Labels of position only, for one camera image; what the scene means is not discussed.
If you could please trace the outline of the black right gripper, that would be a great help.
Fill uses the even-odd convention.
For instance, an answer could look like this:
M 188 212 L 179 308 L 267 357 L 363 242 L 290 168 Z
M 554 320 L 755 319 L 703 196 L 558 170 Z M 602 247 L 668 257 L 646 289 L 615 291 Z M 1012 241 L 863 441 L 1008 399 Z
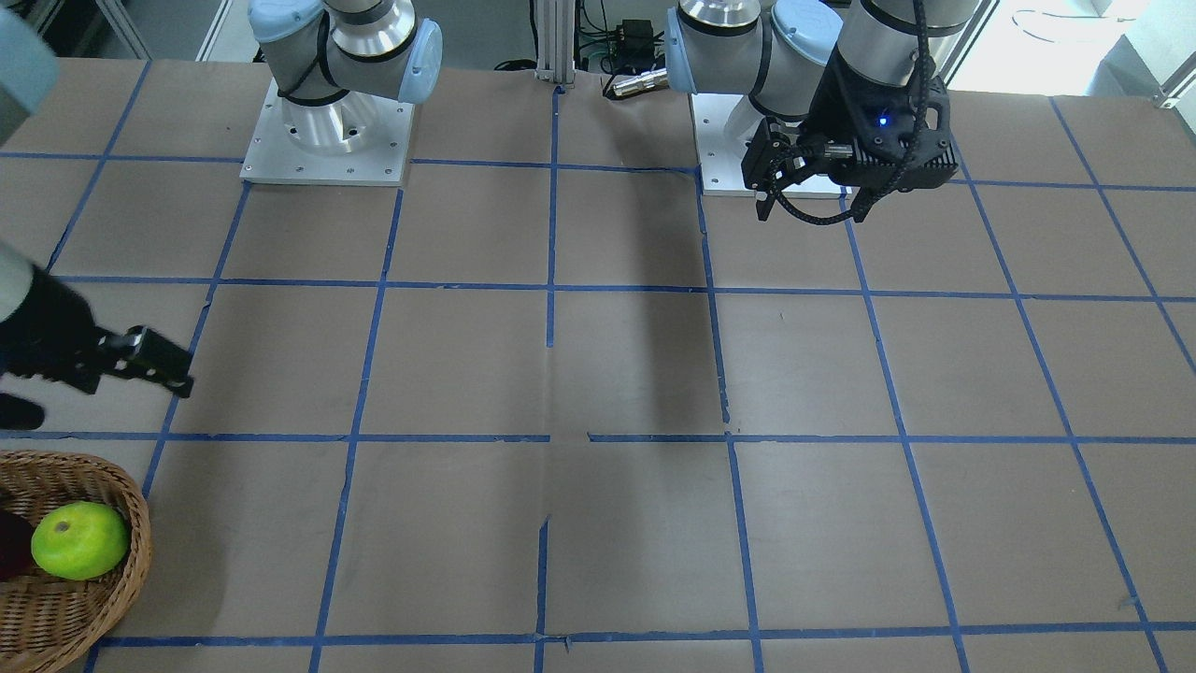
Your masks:
M 146 325 L 126 334 L 94 323 L 89 302 L 38 265 L 22 302 L 1 328 L 4 369 L 17 378 L 63 383 L 85 394 L 103 377 L 155 383 L 179 399 L 193 394 L 193 350 Z M 0 429 L 33 432 L 45 409 L 33 400 L 0 394 Z

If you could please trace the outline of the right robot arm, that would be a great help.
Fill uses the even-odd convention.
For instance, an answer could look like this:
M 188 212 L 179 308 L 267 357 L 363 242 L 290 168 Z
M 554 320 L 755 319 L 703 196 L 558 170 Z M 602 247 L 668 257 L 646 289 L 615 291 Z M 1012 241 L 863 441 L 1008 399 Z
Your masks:
M 402 186 L 414 114 L 444 59 L 411 1 L 99 1 L 141 59 L 262 53 L 271 81 L 245 142 L 254 186 Z M 105 378 L 191 396 L 193 350 L 146 325 L 108 331 L 48 268 L 4 244 L 4 377 L 94 394 Z

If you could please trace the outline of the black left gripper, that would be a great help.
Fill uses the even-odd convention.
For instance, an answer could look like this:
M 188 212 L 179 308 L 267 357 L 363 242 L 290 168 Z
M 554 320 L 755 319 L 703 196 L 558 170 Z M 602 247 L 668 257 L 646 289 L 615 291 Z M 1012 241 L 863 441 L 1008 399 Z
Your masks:
M 856 73 L 832 50 L 810 112 L 794 131 L 775 116 L 759 122 L 742 161 L 745 186 L 764 192 L 798 183 L 804 166 L 794 159 L 770 166 L 783 149 L 795 149 L 812 175 L 825 175 L 837 186 L 856 186 L 859 196 L 883 192 L 907 153 L 913 161 L 893 184 L 896 191 L 934 189 L 952 179 L 960 163 L 948 137 L 951 103 L 936 63 L 930 63 L 930 80 L 925 81 L 919 53 L 904 60 L 913 65 L 911 81 L 889 86 Z

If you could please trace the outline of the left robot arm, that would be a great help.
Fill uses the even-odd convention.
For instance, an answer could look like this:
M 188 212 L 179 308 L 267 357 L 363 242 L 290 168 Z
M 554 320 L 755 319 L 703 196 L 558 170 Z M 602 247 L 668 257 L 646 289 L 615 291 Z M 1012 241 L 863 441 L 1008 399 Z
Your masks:
M 671 88 L 740 94 L 757 115 L 739 167 L 757 198 L 825 176 L 856 192 L 861 219 L 892 192 L 935 189 L 960 170 L 940 59 L 975 1 L 679 1 L 663 33 Z

